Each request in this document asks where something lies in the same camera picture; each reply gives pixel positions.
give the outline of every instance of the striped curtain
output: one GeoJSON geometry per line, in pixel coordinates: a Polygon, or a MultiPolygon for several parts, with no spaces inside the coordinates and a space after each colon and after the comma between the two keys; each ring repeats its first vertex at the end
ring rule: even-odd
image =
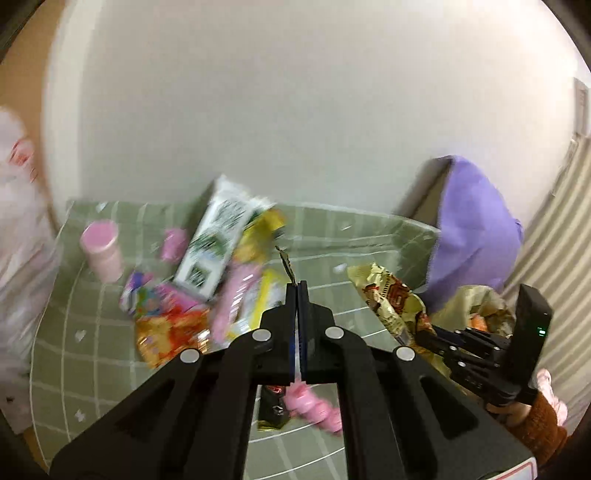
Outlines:
{"type": "Polygon", "coordinates": [[[554,309],[539,367],[569,407],[572,432],[591,401],[591,141],[571,142],[554,190],[525,233],[503,296],[515,305],[520,283],[554,309]]]}

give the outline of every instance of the brown sleeve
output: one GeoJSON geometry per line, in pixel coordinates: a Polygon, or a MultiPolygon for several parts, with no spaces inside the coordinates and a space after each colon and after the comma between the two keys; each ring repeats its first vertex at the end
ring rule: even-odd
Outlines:
{"type": "Polygon", "coordinates": [[[527,418],[508,430],[532,451],[540,466],[558,454],[568,438],[566,429],[557,425],[556,412],[541,393],[527,418]]]}

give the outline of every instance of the green and white package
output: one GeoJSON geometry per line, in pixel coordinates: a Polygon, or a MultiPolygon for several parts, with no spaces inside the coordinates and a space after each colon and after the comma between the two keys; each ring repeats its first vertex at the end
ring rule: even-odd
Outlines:
{"type": "Polygon", "coordinates": [[[174,282],[205,300],[211,299],[244,227],[263,204],[268,204],[267,208],[272,205],[221,175],[174,282]]]}

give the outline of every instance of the white plastic bag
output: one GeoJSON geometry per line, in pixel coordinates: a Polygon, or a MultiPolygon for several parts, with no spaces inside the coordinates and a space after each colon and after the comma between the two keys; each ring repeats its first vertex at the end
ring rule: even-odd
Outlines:
{"type": "Polygon", "coordinates": [[[0,109],[0,408],[16,433],[31,425],[31,348],[60,265],[32,157],[18,118],[0,109]]]}

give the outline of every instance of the black package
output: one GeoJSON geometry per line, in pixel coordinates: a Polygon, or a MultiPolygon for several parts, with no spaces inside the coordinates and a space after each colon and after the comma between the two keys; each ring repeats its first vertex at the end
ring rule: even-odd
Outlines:
{"type": "Polygon", "coordinates": [[[259,401],[258,430],[280,430],[290,419],[283,397],[286,387],[263,385],[259,401]]]}

